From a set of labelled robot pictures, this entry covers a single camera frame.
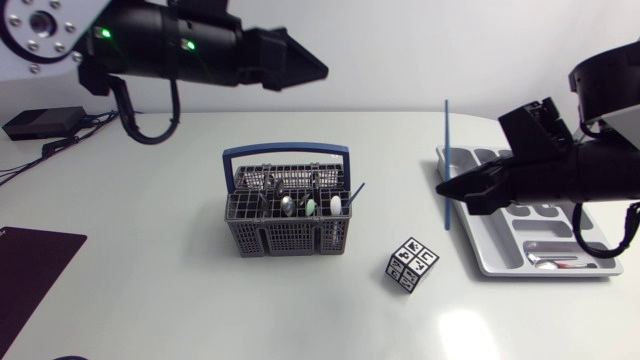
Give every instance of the utensil organizer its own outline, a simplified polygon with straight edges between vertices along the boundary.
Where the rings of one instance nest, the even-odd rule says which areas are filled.
[[[438,171],[444,178],[444,148],[436,148]],[[452,147],[450,149],[451,177],[458,176],[498,156],[510,156],[506,149],[482,147]],[[470,215],[460,201],[453,201],[464,226],[478,265],[487,276],[516,277],[602,277],[623,272],[618,259],[597,259],[585,253],[572,232],[573,204],[516,205],[496,210],[491,215]],[[585,209],[581,222],[582,235],[589,245],[605,249],[604,234]],[[570,264],[594,264],[594,268],[543,269],[537,268],[527,257],[571,256]]]
[[[342,164],[240,166],[233,175],[232,159],[241,156],[310,152],[342,156]],[[351,218],[349,149],[320,143],[270,143],[227,149],[222,155],[227,183],[225,221],[242,257],[264,255],[339,255],[344,253]],[[279,194],[276,186],[282,186]],[[287,217],[283,196],[299,204],[308,195],[316,203],[306,216],[304,204]],[[342,213],[331,215],[330,201],[339,196]]]

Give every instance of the black cable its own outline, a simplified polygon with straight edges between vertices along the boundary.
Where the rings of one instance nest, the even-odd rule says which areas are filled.
[[[23,172],[25,172],[27,170],[33,168],[34,166],[40,164],[41,162],[51,158],[52,156],[54,156],[54,155],[56,155],[56,154],[58,154],[58,153],[60,153],[60,152],[62,152],[64,150],[67,150],[70,147],[72,147],[73,145],[78,144],[79,142],[91,137],[98,130],[100,130],[103,126],[105,126],[108,123],[110,123],[111,121],[113,121],[118,116],[118,113],[115,112],[115,111],[112,111],[112,112],[109,112],[109,113],[101,114],[100,116],[105,116],[105,115],[109,115],[107,117],[107,119],[105,119],[105,120],[101,121],[100,123],[96,124],[95,127],[91,131],[87,132],[86,134],[84,134],[84,135],[82,135],[80,137],[70,138],[70,139],[73,139],[73,141],[66,143],[64,146],[61,146],[60,148],[55,148],[55,147],[54,148],[49,148],[48,151],[46,151],[46,152],[44,151],[44,149],[46,148],[47,145],[51,145],[51,144],[54,144],[54,143],[57,143],[57,142],[60,142],[60,141],[54,141],[53,143],[45,144],[43,146],[43,153],[44,154],[40,158],[38,158],[36,160],[33,160],[32,162],[26,163],[24,165],[17,166],[17,167],[15,167],[13,169],[7,169],[8,172],[4,171],[4,172],[6,172],[6,174],[0,175],[0,178],[5,177],[5,176],[7,178],[3,179],[2,181],[0,181],[0,186],[6,184],[11,179],[15,178],[16,176],[22,174]]]
[[[627,217],[624,224],[624,238],[620,242],[617,248],[611,250],[596,249],[589,246],[580,233],[580,220],[582,217],[582,203],[576,204],[573,209],[573,216],[571,224],[573,225],[573,234],[578,241],[578,245],[587,254],[596,257],[598,259],[611,259],[622,254],[631,245],[631,240],[638,231],[640,225],[640,202],[633,203],[627,209]]]
[[[20,169],[23,166],[27,166],[28,164],[24,164],[24,165],[20,165],[20,166],[16,166],[14,168],[11,169],[6,169],[6,170],[0,170],[0,172],[13,172],[14,170]]]
[[[580,130],[582,130],[582,132],[587,135],[590,136],[594,139],[602,139],[604,138],[604,135],[599,133],[599,132],[593,132],[591,131],[591,129],[587,126],[587,123],[584,121],[580,121]]]
[[[135,112],[133,111],[133,105],[131,104],[131,98],[127,90],[127,83],[117,76],[108,76],[109,87],[113,91],[116,103],[118,104],[122,127],[133,140],[145,145],[156,145],[167,140],[176,131],[180,123],[180,96],[178,94],[178,84],[176,80],[170,79],[169,82],[171,84],[171,102],[173,105],[173,118],[170,119],[171,124],[162,135],[149,137],[140,132],[140,128],[136,123]]]

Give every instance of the cube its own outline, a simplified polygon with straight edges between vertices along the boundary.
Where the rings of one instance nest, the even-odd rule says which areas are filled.
[[[387,274],[412,293],[440,257],[414,238],[409,238],[391,255]]]

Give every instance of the white plastic tray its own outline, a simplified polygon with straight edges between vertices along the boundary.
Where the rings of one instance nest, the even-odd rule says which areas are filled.
[[[438,171],[444,177],[444,148],[438,146]],[[451,148],[451,177],[458,176],[510,150],[480,147]],[[521,277],[601,277],[620,275],[617,259],[597,259],[585,253],[571,231],[573,204],[511,205],[487,216],[472,216],[466,205],[453,201],[475,251],[480,270],[487,276]],[[582,235],[591,246],[607,244],[602,231],[585,210]],[[571,256],[576,260],[558,261],[570,265],[595,264],[595,268],[544,269],[534,266],[527,254]]]

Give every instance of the cutlery basket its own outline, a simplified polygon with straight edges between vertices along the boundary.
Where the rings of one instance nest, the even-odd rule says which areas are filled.
[[[342,156],[342,164],[239,166],[233,174],[232,159],[241,156],[310,152]],[[242,257],[264,255],[339,255],[344,253],[351,206],[349,149],[320,143],[270,143],[227,149],[222,155],[227,183],[225,221]],[[281,199],[290,196],[292,216],[281,210]],[[316,203],[306,216],[305,196]],[[331,215],[330,201],[339,196],[340,215]]]

